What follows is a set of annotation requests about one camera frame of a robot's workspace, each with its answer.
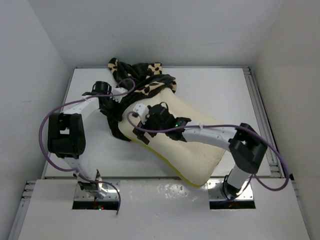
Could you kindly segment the black floral pillowcase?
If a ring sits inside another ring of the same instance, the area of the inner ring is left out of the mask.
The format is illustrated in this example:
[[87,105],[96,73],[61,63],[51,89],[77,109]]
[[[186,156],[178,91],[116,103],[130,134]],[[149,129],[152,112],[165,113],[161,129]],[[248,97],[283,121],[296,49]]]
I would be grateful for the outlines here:
[[109,61],[107,66],[115,82],[121,88],[130,90],[133,86],[132,81],[135,82],[134,91],[121,100],[118,116],[107,117],[111,134],[117,139],[129,141],[120,132],[118,127],[119,123],[123,120],[122,114],[126,108],[139,100],[154,97],[165,88],[169,88],[175,93],[177,88],[176,78],[169,74],[163,74],[160,62],[127,64],[114,57]]

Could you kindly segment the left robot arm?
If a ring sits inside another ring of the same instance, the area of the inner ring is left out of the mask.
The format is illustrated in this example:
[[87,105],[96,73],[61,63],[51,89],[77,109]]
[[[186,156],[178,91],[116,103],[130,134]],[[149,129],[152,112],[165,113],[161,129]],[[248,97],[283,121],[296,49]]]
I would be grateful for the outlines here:
[[49,152],[68,164],[82,191],[97,198],[108,194],[108,185],[102,182],[91,161],[82,157],[86,148],[84,121],[96,111],[114,107],[126,94],[127,90],[122,87],[97,81],[90,92],[82,94],[83,101],[62,112],[52,113],[48,118]]

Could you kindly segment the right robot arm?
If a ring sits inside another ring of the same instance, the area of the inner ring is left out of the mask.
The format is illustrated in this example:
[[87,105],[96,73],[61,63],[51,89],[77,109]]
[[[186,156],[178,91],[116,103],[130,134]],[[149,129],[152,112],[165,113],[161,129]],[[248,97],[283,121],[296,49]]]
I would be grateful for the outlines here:
[[165,102],[154,106],[138,103],[131,114],[140,118],[133,133],[145,144],[150,142],[145,133],[151,137],[164,133],[174,141],[202,143],[230,152],[235,165],[221,186],[221,192],[227,200],[234,200],[247,178],[258,172],[267,151],[264,140],[247,123],[230,129],[203,125],[187,117],[174,117]]

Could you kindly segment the cream yellow pillow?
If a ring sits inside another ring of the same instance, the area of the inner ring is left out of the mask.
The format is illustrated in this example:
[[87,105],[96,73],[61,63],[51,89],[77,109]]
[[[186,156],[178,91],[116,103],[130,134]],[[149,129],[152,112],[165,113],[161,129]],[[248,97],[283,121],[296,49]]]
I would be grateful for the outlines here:
[[225,153],[224,149],[198,142],[175,141],[164,133],[158,133],[155,137],[151,137],[146,133],[145,136],[149,139],[149,143],[144,144],[133,133],[134,128],[128,122],[127,114],[133,110],[134,106],[136,104],[154,106],[161,102],[168,104],[170,114],[175,117],[190,118],[204,125],[219,125],[222,123],[216,118],[192,108],[176,96],[171,89],[165,88],[151,98],[138,100],[126,107],[122,114],[122,121],[118,123],[118,128],[125,137],[165,161],[187,184],[193,187],[201,187],[208,181],[222,159]]

